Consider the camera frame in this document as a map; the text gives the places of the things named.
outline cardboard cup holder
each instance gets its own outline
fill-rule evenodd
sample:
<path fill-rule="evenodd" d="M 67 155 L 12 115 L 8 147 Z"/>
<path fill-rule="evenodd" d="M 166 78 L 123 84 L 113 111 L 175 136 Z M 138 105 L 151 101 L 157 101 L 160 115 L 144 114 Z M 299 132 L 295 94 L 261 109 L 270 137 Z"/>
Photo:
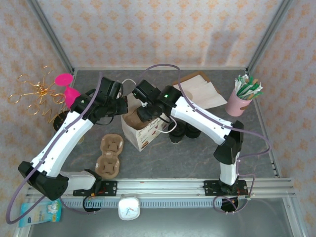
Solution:
<path fill-rule="evenodd" d="M 95 172 L 103 179 L 113 179 L 119 173 L 118 155 L 123 151 L 123 138 L 117 134 L 107 134 L 102 138 L 102 155 L 97 159 Z"/>

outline clock face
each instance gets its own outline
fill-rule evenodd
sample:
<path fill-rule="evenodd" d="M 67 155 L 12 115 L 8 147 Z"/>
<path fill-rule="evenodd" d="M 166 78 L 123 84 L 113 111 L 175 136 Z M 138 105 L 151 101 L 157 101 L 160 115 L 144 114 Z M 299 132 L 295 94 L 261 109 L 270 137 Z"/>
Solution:
<path fill-rule="evenodd" d="M 135 197 L 122 198 L 118 203 L 118 216 L 124 221 L 134 220 L 139 217 L 140 202 Z"/>

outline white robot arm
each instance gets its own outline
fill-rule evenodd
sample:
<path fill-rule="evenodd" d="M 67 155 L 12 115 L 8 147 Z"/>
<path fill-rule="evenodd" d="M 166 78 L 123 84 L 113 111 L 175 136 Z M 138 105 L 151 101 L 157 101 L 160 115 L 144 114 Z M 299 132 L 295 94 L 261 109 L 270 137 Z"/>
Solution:
<path fill-rule="evenodd" d="M 93 171 L 62 172 L 61 168 L 79 139 L 100 118 L 127 113 L 126 97 L 117 99 L 121 84 L 106 78 L 103 79 L 102 89 L 100 90 L 103 94 L 98 94 L 94 106 L 89 109 L 82 119 L 61 136 L 53 149 L 48 153 L 45 162 L 37 169 L 29 180 L 29 184 L 51 200 L 59 198 L 65 191 L 98 189 L 98 187 L 96 188 L 96 182 L 100 181 L 100 177 Z M 152 87 L 147 81 L 143 80 L 133 90 L 133 94 L 143 103 L 147 103 L 146 107 L 139 107 L 137 109 L 137 114 L 142 121 L 151 120 L 160 116 L 162 113 L 165 113 L 167 116 L 173 116 L 191 124 L 204 132 L 219 145 L 214 156 L 220 162 L 220 182 L 225 186 L 225 190 L 227 190 L 227 194 L 229 195 L 230 190 L 234 189 L 234 183 L 238 178 L 236 175 L 236 159 L 241 150 L 243 140 L 242 134 L 221 127 L 196 113 L 189 107 L 188 103 L 181 95 L 181 92 L 172 86 L 167 86 L 163 91 L 159 91 L 157 88 Z M 78 97 L 72 105 L 72 110 L 67 114 L 65 121 L 50 143 L 32 160 L 31 163 L 23 161 L 20 164 L 19 171 L 24 177 L 38 165 L 43 154 L 55 137 L 57 137 L 68 124 L 73 122 L 79 116 L 88 104 L 89 99 L 90 97 L 88 94 L 83 94 Z M 235 127 L 237 125 L 238 128 L 243 128 L 240 122 L 232 124 L 229 121 L 214 116 L 197 105 L 194 105 L 194 107 L 225 126 Z"/>

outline patterned wallpaper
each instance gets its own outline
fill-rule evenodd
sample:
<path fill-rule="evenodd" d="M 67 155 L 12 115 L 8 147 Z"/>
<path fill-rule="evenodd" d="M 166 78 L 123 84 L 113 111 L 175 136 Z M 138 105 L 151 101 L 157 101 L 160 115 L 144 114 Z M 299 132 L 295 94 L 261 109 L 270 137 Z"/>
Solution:
<path fill-rule="evenodd" d="M 246 67 L 282 0 L 39 0 L 73 67 Z"/>
<path fill-rule="evenodd" d="M 295 0 L 257 65 L 259 99 L 284 177 L 295 178 L 304 218 L 316 233 L 316 5 Z"/>
<path fill-rule="evenodd" d="M 29 87 L 16 82 L 16 78 L 23 73 L 36 83 L 42 78 L 42 67 L 51 65 L 55 70 L 46 77 L 49 83 L 66 69 L 25 0 L 2 0 L 0 25 L 0 235 L 11 237 L 15 225 L 10 226 L 5 222 L 5 211 L 13 192 L 22 181 L 17 167 L 23 160 L 30 161 L 45 147 L 53 128 L 41 115 L 26 115 L 25 109 L 34 96 L 25 96 L 14 105 L 9 104 L 7 98 L 12 93 L 29 90 Z M 52 108 L 56 112 L 59 106 Z M 12 219 L 18 216 L 22 200 L 23 195 L 20 195 L 11 214 Z"/>

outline black cup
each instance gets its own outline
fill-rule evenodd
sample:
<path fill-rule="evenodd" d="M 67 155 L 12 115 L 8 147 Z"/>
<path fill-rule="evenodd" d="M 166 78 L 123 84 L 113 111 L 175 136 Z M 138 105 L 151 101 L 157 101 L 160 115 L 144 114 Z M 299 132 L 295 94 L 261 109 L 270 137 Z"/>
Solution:
<path fill-rule="evenodd" d="M 197 138 L 201 134 L 201 131 L 191 124 L 186 123 L 186 136 L 189 138 Z"/>
<path fill-rule="evenodd" d="M 169 124 L 168 131 L 174 127 L 174 122 Z M 186 134 L 186 126 L 184 123 L 177 121 L 177 127 L 169 133 L 169 138 L 172 143 L 179 143 Z"/>

